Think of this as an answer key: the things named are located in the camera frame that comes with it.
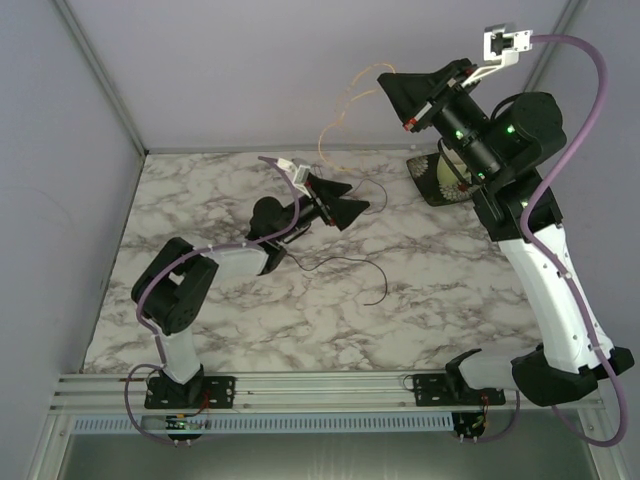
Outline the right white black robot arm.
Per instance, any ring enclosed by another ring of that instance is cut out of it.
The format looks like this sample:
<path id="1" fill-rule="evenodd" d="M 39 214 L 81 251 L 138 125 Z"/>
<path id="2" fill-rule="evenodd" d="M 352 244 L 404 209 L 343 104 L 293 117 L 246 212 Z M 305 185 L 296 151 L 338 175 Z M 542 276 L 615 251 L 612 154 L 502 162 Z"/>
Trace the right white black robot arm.
<path id="1" fill-rule="evenodd" d="M 562 114 L 552 95 L 526 92 L 489 116 L 471 96 L 474 70 L 461 59 L 433 73 L 378 79 L 404 128 L 434 128 L 466 167 L 475 213 L 514 268 L 542 336 L 527 353 L 464 353 L 447 364 L 447 380 L 457 394 L 507 389 L 539 406 L 573 402 L 635 360 L 594 319 L 559 206 L 537 170 L 566 144 Z"/>

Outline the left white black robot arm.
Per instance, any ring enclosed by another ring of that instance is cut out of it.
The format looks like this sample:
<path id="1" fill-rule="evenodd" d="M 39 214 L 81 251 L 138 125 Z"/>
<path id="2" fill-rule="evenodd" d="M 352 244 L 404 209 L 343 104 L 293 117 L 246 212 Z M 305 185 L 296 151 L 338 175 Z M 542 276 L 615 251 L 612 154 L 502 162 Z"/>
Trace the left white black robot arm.
<path id="1" fill-rule="evenodd" d="M 161 249 L 135 283 L 131 297 L 143 319 L 150 320 L 160 346 L 162 368 L 150 381 L 148 408 L 195 408 L 211 398 L 204 367 L 195 351 L 191 326 L 209 290 L 220 282 L 273 272 L 316 219 L 345 230 L 370 206 L 349 198 L 349 184 L 310 174 L 302 197 L 284 206 L 274 197 L 253 207 L 243 244 L 198 252 L 175 237 Z"/>

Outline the black floral square plate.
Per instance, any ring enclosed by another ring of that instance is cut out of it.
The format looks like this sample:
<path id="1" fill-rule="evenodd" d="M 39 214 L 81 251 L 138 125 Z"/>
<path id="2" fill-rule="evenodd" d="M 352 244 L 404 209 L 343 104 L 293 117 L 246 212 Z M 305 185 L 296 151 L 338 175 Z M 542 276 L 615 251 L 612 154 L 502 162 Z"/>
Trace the black floral square plate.
<path id="1" fill-rule="evenodd" d="M 461 182 L 437 153 L 410 158 L 406 165 L 420 195 L 432 207 L 466 202 L 479 188 Z"/>

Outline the light green mug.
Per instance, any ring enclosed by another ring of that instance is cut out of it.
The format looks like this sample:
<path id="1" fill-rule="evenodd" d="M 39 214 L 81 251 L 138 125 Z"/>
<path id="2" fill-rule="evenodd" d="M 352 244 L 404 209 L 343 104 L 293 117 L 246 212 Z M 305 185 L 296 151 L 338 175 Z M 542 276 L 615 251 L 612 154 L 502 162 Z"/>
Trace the light green mug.
<path id="1" fill-rule="evenodd" d="M 471 183 L 467 166 L 454 151 L 445 150 L 444 154 L 439 155 L 436 173 L 439 184 L 443 186 L 459 185 L 460 179 Z"/>

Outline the right black circuit board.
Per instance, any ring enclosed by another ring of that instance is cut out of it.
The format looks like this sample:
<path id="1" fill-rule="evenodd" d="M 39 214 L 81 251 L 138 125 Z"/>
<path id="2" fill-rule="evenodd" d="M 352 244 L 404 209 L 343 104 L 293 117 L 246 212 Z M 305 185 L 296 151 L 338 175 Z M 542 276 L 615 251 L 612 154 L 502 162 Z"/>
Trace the right black circuit board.
<path id="1" fill-rule="evenodd" d="M 452 420 L 453 432 L 459 443 L 479 443 L 488 425 L 486 414 L 481 411 L 454 412 Z"/>

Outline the left green circuit board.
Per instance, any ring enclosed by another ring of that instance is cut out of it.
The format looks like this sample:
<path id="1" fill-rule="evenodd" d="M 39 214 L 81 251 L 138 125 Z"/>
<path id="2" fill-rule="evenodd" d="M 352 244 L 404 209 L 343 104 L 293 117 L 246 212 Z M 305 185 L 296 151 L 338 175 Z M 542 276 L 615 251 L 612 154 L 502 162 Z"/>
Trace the left green circuit board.
<path id="1" fill-rule="evenodd" d="M 201 432 L 211 426 L 211 421 L 206 416 L 173 415 L 165 418 L 167 431 Z"/>

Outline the right aluminium frame post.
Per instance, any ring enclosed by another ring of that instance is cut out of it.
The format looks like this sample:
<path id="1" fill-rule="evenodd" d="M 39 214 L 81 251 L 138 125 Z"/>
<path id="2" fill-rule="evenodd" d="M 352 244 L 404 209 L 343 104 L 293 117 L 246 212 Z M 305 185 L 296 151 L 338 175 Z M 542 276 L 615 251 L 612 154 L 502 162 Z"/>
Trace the right aluminium frame post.
<path id="1" fill-rule="evenodd" d="M 551 35 L 571 35 L 572 29 L 589 5 L 588 0 L 567 0 L 561 3 L 562 9 L 551 29 Z M 556 42 L 545 43 L 540 47 L 537 60 L 531 68 L 523 92 L 538 91 L 548 76 L 554 60 L 559 54 L 560 46 Z"/>

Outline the aluminium frame post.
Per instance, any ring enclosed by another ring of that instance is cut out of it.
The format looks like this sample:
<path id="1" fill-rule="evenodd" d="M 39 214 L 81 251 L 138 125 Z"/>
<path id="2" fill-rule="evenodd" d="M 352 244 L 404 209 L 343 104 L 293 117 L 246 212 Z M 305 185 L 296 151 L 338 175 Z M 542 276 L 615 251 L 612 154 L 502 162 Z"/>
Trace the aluminium frame post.
<path id="1" fill-rule="evenodd" d="M 145 158 L 149 154 L 149 150 L 144 144 L 142 135 L 105 63 L 100 58 L 96 47 L 93 45 L 85 28 L 81 25 L 78 16 L 74 12 L 71 3 L 66 0 L 52 0 L 51 4 L 55 8 L 74 43 L 77 45 L 81 56 L 97 81 L 102 93 L 105 95 L 116 119 L 124 129 L 134 149 L 142 158 Z"/>
<path id="2" fill-rule="evenodd" d="M 551 35 L 571 35 L 572 29 L 589 5 L 588 0 L 567 0 L 561 3 L 562 9 L 551 29 Z M 554 60 L 559 54 L 560 46 L 556 42 L 545 43 L 540 47 L 537 60 L 531 68 L 523 92 L 538 91 L 548 76 Z"/>

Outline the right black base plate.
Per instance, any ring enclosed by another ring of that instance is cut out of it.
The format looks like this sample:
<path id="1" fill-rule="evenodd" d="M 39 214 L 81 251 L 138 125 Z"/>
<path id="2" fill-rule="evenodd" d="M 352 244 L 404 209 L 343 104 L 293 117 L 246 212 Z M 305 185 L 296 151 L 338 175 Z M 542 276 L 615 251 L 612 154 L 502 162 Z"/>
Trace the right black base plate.
<path id="1" fill-rule="evenodd" d="M 447 373 L 409 374 L 403 387 L 414 395 L 419 407 L 435 406 L 502 406 L 506 397 L 502 390 L 473 389 L 463 380 Z"/>

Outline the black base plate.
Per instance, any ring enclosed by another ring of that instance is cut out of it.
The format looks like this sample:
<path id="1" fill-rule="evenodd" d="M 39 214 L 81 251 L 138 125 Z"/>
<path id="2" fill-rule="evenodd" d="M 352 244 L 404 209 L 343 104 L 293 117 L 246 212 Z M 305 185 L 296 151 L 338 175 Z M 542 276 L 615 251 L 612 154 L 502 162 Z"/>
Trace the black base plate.
<path id="1" fill-rule="evenodd" d="M 149 410 L 230 409 L 236 378 L 204 375 L 182 385 L 161 374 L 148 382 L 144 407 Z"/>
<path id="2" fill-rule="evenodd" d="M 473 389 L 463 380 L 447 373 L 409 374 L 403 387 L 414 395 L 419 407 L 435 406 L 502 406 L 506 397 L 502 390 Z"/>

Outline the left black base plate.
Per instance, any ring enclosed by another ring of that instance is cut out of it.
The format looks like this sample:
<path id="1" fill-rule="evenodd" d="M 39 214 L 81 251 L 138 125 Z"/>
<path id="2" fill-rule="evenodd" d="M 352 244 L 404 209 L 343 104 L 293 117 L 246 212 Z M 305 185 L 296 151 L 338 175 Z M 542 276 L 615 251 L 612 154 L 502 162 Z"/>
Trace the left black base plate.
<path id="1" fill-rule="evenodd" d="M 149 410 L 230 409 L 236 378 L 204 375 L 182 385 L 161 374 L 148 382 L 144 407 Z"/>

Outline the left aluminium frame post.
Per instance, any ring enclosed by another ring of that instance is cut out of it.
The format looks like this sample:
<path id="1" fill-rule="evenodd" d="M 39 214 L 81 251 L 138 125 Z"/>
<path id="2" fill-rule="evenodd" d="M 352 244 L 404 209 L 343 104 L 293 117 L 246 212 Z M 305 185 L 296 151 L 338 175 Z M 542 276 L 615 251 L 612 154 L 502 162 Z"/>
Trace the left aluminium frame post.
<path id="1" fill-rule="evenodd" d="M 66 0 L 52 0 L 51 4 L 55 8 L 74 43 L 77 45 L 81 56 L 97 81 L 102 93 L 105 95 L 116 119 L 124 129 L 134 149 L 142 158 L 145 158 L 149 154 L 149 150 L 144 144 L 142 135 L 105 63 L 100 58 L 96 47 L 93 45 L 85 28 L 81 25 L 78 16 L 74 12 L 71 3 Z"/>

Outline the aluminium front rail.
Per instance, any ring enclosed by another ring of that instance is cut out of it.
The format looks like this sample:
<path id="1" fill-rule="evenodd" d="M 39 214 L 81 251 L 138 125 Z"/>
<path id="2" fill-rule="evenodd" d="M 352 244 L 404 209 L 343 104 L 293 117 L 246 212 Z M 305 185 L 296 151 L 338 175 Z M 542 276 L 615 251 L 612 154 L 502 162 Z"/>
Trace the aluminium front rail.
<path id="1" fill-rule="evenodd" d="M 442 391 L 432 393 L 424 386 L 423 371 L 334 371 L 232 373 L 233 385 L 214 385 L 196 400 L 192 408 L 177 408 L 161 400 L 163 409 L 147 409 L 152 378 L 136 373 L 67 374 L 54 388 L 50 414 L 257 414 L 395 411 L 481 411 L 490 413 L 536 405 L 514 392 L 477 394 L 470 404 L 455 404 Z"/>

